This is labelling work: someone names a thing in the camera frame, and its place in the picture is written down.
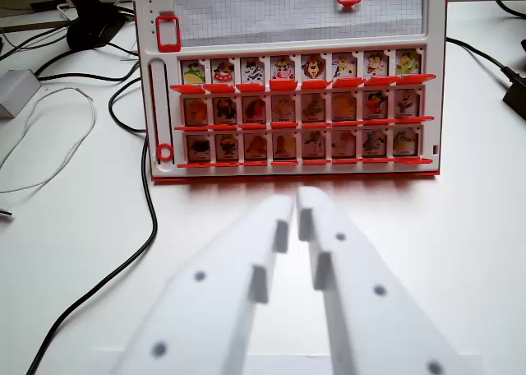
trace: cartoon character tile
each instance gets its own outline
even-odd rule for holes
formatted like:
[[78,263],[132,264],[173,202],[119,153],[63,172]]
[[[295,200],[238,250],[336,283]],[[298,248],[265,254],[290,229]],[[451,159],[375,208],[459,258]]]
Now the cartoon character tile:
[[296,120],[296,103],[290,95],[272,96],[272,121],[294,122]]
[[215,158],[218,161],[239,160],[238,136],[234,134],[216,135]]
[[325,158],[325,135],[321,131],[303,132],[302,157],[304,159]]
[[205,67],[199,60],[181,61],[182,82],[185,85],[202,85],[205,83]]
[[233,64],[227,58],[213,58],[210,60],[212,83],[233,84]]
[[274,132],[272,134],[272,155],[274,160],[296,159],[296,136],[293,132]]
[[302,121],[325,121],[325,100],[319,93],[302,94]]
[[415,49],[396,51],[396,74],[420,73],[420,54]]
[[270,58],[272,79],[294,80],[294,62],[288,56]]
[[356,137],[350,130],[334,130],[331,135],[333,159],[356,157]]
[[236,124],[238,122],[236,101],[232,98],[213,98],[212,105],[214,108],[214,124]]
[[382,90],[364,91],[363,118],[387,118],[387,94]]
[[352,53],[333,53],[332,80],[340,77],[356,77],[356,58]]
[[363,54],[363,77],[386,76],[389,74],[389,58],[381,50]]
[[302,55],[302,80],[325,79],[325,59],[320,54]]
[[210,140],[207,135],[188,135],[187,150],[189,162],[210,162]]
[[397,90],[394,92],[394,117],[411,118],[418,116],[420,97],[415,90]]
[[241,59],[241,83],[265,82],[265,64],[258,57]]
[[332,93],[331,109],[333,122],[356,120],[356,98],[350,92]]
[[385,156],[386,135],[382,129],[362,131],[362,157]]
[[184,123],[187,126],[205,126],[208,124],[208,111],[202,98],[186,98],[182,101]]
[[266,122],[266,104],[259,96],[242,97],[242,107],[244,123]]
[[245,134],[243,141],[246,161],[266,160],[266,136],[264,134]]
[[393,155],[417,155],[418,134],[412,128],[393,129]]

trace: guess who game board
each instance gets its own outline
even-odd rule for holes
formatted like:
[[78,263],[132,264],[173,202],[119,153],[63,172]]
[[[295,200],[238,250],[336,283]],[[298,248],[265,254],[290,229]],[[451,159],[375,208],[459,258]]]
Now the guess who game board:
[[133,0],[153,180],[438,174],[447,0]]

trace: graph paper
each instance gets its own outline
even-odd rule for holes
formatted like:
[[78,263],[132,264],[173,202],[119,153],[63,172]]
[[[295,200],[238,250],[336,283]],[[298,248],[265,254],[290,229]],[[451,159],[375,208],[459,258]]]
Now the graph paper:
[[183,46],[422,33],[422,0],[174,0]]

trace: gray power brick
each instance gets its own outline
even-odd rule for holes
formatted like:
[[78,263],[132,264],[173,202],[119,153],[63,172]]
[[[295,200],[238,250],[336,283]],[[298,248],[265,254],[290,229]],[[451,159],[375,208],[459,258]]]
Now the gray power brick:
[[0,78],[0,118],[14,118],[39,88],[39,80],[29,69],[7,71]]

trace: white desk surface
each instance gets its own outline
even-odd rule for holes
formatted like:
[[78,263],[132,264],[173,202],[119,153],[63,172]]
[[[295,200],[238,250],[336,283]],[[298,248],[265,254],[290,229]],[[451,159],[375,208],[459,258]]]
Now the white desk surface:
[[[510,3],[526,12],[526,2]],[[519,41],[526,22],[493,2],[450,4],[448,35],[524,68]],[[29,34],[12,35],[20,42]],[[115,43],[130,47],[133,26]],[[0,64],[36,69],[65,43],[17,53]],[[46,73],[121,76],[132,62],[111,48],[63,59]],[[310,181],[326,190],[366,233],[389,267],[460,353],[482,352],[489,375],[526,368],[526,123],[501,99],[504,77],[448,44],[441,175]],[[25,373],[58,315],[141,246],[151,223],[141,189],[142,140],[117,127],[108,98],[118,88],[74,79],[95,99],[98,121],[72,162],[36,192],[1,195],[13,210],[0,222],[0,373]],[[39,91],[64,86],[55,82]],[[115,109],[144,126],[141,93],[132,87]],[[89,124],[80,96],[47,99],[43,116],[0,172],[0,188],[46,176]],[[25,108],[0,122],[0,155],[18,137]],[[159,235],[142,261],[66,321],[38,374],[80,374],[96,349],[121,349],[183,263],[272,193],[294,195],[301,181],[151,186]],[[260,307],[251,353],[327,354],[321,296],[311,288],[307,245],[293,234],[278,259],[270,304]]]

